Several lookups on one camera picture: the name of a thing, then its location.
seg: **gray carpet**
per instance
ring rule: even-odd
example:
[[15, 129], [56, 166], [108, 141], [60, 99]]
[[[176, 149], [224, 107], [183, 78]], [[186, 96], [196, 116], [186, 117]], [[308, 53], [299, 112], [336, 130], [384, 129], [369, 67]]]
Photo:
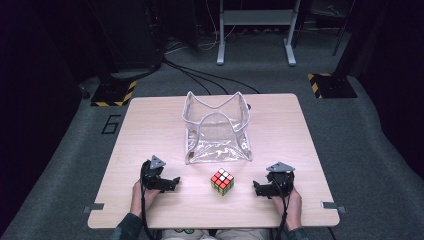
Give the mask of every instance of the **gray carpet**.
[[[424, 181], [381, 132], [378, 114], [359, 82], [349, 78], [358, 98], [316, 99], [307, 79], [308, 73], [335, 70], [347, 38], [333, 57], [334, 35], [303, 32], [295, 49], [296, 67], [287, 64], [282, 38], [269, 34], [230, 41], [224, 66], [216, 65], [217, 45], [209, 51], [181, 49], [166, 58], [241, 81], [260, 93], [297, 95], [335, 202], [347, 209], [333, 228], [337, 239], [424, 239]], [[254, 93], [236, 83], [215, 81], [230, 94]], [[224, 94], [216, 85], [202, 83], [212, 94]], [[98, 80], [83, 85], [93, 94]], [[207, 94], [192, 79], [163, 65], [137, 82], [133, 97], [184, 96], [188, 91]], [[1, 239], [108, 238], [112, 230], [90, 229], [83, 209], [95, 200], [118, 135], [101, 134], [103, 127], [110, 115], [120, 115], [114, 118], [120, 127], [126, 110], [81, 101], [55, 155]], [[326, 228], [307, 231], [310, 239], [331, 239]]]

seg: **clear plastic bag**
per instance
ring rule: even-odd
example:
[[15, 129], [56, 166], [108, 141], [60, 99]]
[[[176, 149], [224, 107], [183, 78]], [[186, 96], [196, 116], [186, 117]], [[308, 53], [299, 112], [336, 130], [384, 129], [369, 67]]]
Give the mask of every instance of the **clear plastic bag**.
[[186, 123], [186, 164], [252, 161], [247, 125], [247, 103], [240, 92], [217, 107], [188, 92], [183, 119]]

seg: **human hand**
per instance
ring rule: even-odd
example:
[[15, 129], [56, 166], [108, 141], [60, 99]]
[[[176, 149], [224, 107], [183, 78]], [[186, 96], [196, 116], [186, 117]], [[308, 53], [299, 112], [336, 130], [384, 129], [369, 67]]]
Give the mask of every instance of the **human hand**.
[[[283, 216], [284, 213], [284, 203], [283, 199], [279, 196], [271, 197], [274, 201], [275, 206], [277, 207], [278, 213]], [[301, 223], [302, 215], [302, 197], [296, 188], [293, 187], [293, 190], [290, 192], [290, 203], [287, 208], [287, 219], [286, 219], [286, 228], [288, 231], [291, 231], [296, 228], [302, 227]]]
[[[155, 200], [155, 198], [156, 198], [156, 196], [158, 195], [159, 192], [160, 192], [160, 190], [146, 189], [146, 192], [144, 193], [144, 198], [146, 200], [145, 201], [146, 211], [147, 211], [147, 209], [150, 208], [150, 206], [153, 203], [153, 200]], [[138, 180], [136, 183], [134, 183], [134, 186], [133, 186], [130, 213], [141, 218], [142, 209], [141, 209], [141, 184], [140, 184], [140, 180]]]

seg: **cable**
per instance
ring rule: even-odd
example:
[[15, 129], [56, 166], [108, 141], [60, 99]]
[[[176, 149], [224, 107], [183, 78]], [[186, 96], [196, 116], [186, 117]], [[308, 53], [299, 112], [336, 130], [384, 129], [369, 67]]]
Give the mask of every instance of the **cable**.
[[333, 237], [333, 240], [336, 240], [336, 235], [334, 235], [334, 232], [331, 229], [331, 227], [328, 227], [328, 231], [330, 231], [330, 234], [331, 234], [331, 237]]
[[143, 182], [143, 176], [142, 176], [142, 171], [140, 171], [140, 185], [141, 185], [141, 219], [143, 221], [143, 227], [144, 227], [144, 232], [146, 232], [147, 237], [150, 240], [155, 240], [155, 238], [153, 237], [153, 235], [150, 233], [149, 227], [147, 225], [147, 217], [146, 217], [146, 199], [145, 199], [145, 193], [146, 193], [146, 189], [144, 188], [144, 182]]
[[160, 65], [154, 65], [154, 66], [151, 66], [149, 68], [149, 71], [145, 72], [145, 73], [141, 73], [141, 74], [134, 75], [134, 76], [131, 76], [131, 77], [126, 77], [126, 78], [118, 78], [118, 77], [110, 76], [110, 79], [116, 80], [116, 81], [119, 81], [119, 82], [132, 82], [132, 81], [139, 80], [141, 78], [145, 78], [145, 77], [153, 74], [154, 72], [159, 70], [159, 68], [160, 68]]
[[195, 82], [197, 82], [200, 86], [202, 86], [205, 90], [206, 90], [206, 92], [208, 92], [208, 94], [209, 95], [212, 95], [211, 94], [211, 92], [209, 92], [209, 90], [201, 83], [201, 82], [199, 82], [197, 79], [195, 79], [193, 76], [191, 76], [191, 75], [189, 75], [189, 74], [187, 74], [184, 70], [182, 70], [182, 69], [179, 69], [179, 68], [177, 68], [177, 67], [175, 67], [175, 66], [173, 66], [172, 64], [169, 64], [169, 63], [167, 63], [167, 62], [165, 62], [165, 64], [166, 65], [168, 65], [168, 66], [170, 66], [170, 67], [172, 67], [172, 68], [175, 68], [175, 69], [177, 69], [177, 70], [180, 70], [181, 72], [183, 72], [184, 74], [186, 74], [187, 76], [189, 76], [191, 79], [193, 79], [193, 81], [195, 81]]
[[213, 44], [212, 44], [212, 46], [210, 48], [206, 48], [206, 49], [205, 48], [201, 48], [201, 47], [199, 47], [199, 48], [202, 49], [202, 50], [204, 50], [204, 51], [208, 51], [208, 50], [211, 50], [215, 46], [215, 44], [217, 43], [217, 41], [218, 41], [218, 32], [216, 31], [216, 26], [215, 26], [215, 23], [213, 22], [211, 11], [209, 10], [208, 0], [205, 0], [205, 2], [206, 2], [206, 8], [208, 9], [208, 13], [209, 13], [209, 18], [211, 19], [211, 22], [212, 22], [212, 25], [213, 25], [213, 30], [215, 32], [215, 41], [213, 42]]
[[[208, 45], [213, 45], [213, 44], [215, 44], [215, 43], [205, 43], [205, 44], [200, 44], [198, 46], [208, 46]], [[168, 49], [168, 51], [165, 53], [165, 55], [179, 51], [179, 50], [182, 50], [182, 49], [186, 49], [186, 48], [190, 48], [190, 46], [184, 46], [184, 47], [180, 47], [180, 48], [176, 48], [176, 49], [172, 49], [172, 50]]]
[[234, 79], [231, 79], [231, 78], [225, 78], [225, 77], [216, 76], [216, 75], [213, 75], [213, 74], [210, 74], [210, 73], [201, 72], [201, 71], [198, 71], [198, 70], [195, 70], [195, 69], [192, 69], [192, 68], [188, 68], [188, 67], [184, 67], [184, 66], [181, 66], [181, 65], [177, 65], [177, 64], [175, 64], [175, 63], [172, 63], [172, 64], [173, 64], [173, 65], [175, 65], [175, 66], [176, 66], [176, 67], [178, 67], [178, 68], [182, 68], [182, 69], [190, 70], [190, 71], [193, 71], [193, 72], [196, 72], [196, 73], [200, 73], [200, 74], [204, 74], [204, 75], [207, 75], [207, 76], [210, 76], [210, 77], [219, 78], [219, 79], [222, 79], [222, 80], [227, 80], [227, 81], [231, 81], [231, 82], [235, 82], [235, 83], [241, 84], [241, 85], [243, 85], [243, 86], [245, 86], [245, 87], [248, 87], [248, 88], [252, 89], [252, 90], [253, 90], [253, 91], [255, 91], [257, 94], [260, 94], [260, 92], [259, 92], [257, 89], [255, 89], [255, 88], [253, 88], [253, 87], [251, 87], [251, 86], [249, 86], [249, 85], [247, 85], [247, 84], [245, 84], [245, 83], [242, 83], [242, 82], [240, 82], [240, 81], [237, 81], [237, 80], [234, 80]]
[[286, 219], [287, 219], [287, 209], [289, 208], [289, 203], [290, 203], [290, 194], [287, 196], [287, 203], [286, 201], [284, 201], [284, 194], [280, 188], [280, 186], [277, 184], [278, 186], [278, 191], [280, 192], [280, 197], [281, 199], [283, 199], [283, 206], [284, 206], [284, 212], [283, 212], [283, 216], [281, 217], [281, 222], [280, 222], [280, 226], [278, 227], [278, 231], [277, 234], [275, 235], [275, 240], [279, 240], [280, 236], [281, 236], [281, 232], [284, 231], [284, 225], [286, 224]]
[[[243, 8], [243, 0], [240, 1], [240, 10], [242, 8]], [[227, 34], [227, 36], [224, 37], [224, 40], [227, 40], [227, 37], [230, 36], [230, 34], [234, 31], [235, 28], [236, 28], [236, 25], [234, 25], [231, 31]]]
[[183, 72], [184, 74], [186, 74], [187, 76], [189, 76], [189, 77], [191, 77], [192, 79], [194, 79], [194, 77], [198, 77], [198, 78], [200, 78], [200, 79], [203, 79], [203, 80], [205, 80], [205, 81], [208, 81], [208, 82], [211, 82], [211, 83], [213, 83], [213, 84], [215, 84], [215, 85], [217, 85], [218, 87], [220, 87], [224, 92], [225, 92], [225, 94], [227, 94], [228, 95], [228, 91], [227, 90], [225, 90], [225, 88], [223, 87], [223, 86], [221, 86], [220, 84], [218, 84], [218, 83], [216, 83], [216, 82], [214, 82], [214, 81], [212, 81], [212, 80], [209, 80], [209, 79], [206, 79], [206, 78], [204, 78], [204, 77], [202, 77], [202, 76], [199, 76], [199, 75], [196, 75], [196, 74], [193, 74], [193, 73], [190, 73], [190, 72], [187, 72], [187, 71], [185, 71], [184, 69], [182, 69], [182, 68], [180, 68], [178, 65], [176, 65], [176, 64], [174, 64], [174, 63], [172, 63], [172, 62], [170, 62], [170, 61], [168, 61], [168, 60], [164, 60], [164, 63], [165, 64], [167, 64], [168, 66], [171, 66], [171, 67], [173, 67], [173, 68], [175, 68], [175, 69], [178, 69], [178, 70], [180, 70], [181, 72]]
[[168, 51], [173, 51], [175, 49], [179, 49], [181, 45], [183, 45], [183, 44], [180, 41], [175, 41], [173, 43], [169, 43], [168, 46], [166, 46], [165, 54], [167, 54]]

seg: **metal bracket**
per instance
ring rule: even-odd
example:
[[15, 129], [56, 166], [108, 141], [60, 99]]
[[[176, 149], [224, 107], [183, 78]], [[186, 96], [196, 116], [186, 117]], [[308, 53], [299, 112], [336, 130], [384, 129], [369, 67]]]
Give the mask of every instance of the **metal bracket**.
[[267, 167], [266, 170], [270, 172], [291, 172], [291, 171], [294, 171], [295, 168], [287, 164], [284, 164], [282, 162], [278, 162], [272, 165], [271, 167]]
[[104, 203], [93, 203], [91, 206], [84, 207], [83, 213], [90, 213], [91, 210], [103, 210]]
[[156, 169], [165, 166], [166, 163], [160, 160], [155, 155], [152, 156], [152, 161], [150, 162], [150, 169]]
[[346, 213], [346, 208], [344, 206], [337, 206], [336, 203], [333, 202], [322, 202], [321, 201], [321, 206], [325, 209], [332, 209], [332, 210], [337, 210], [337, 212], [339, 213]]

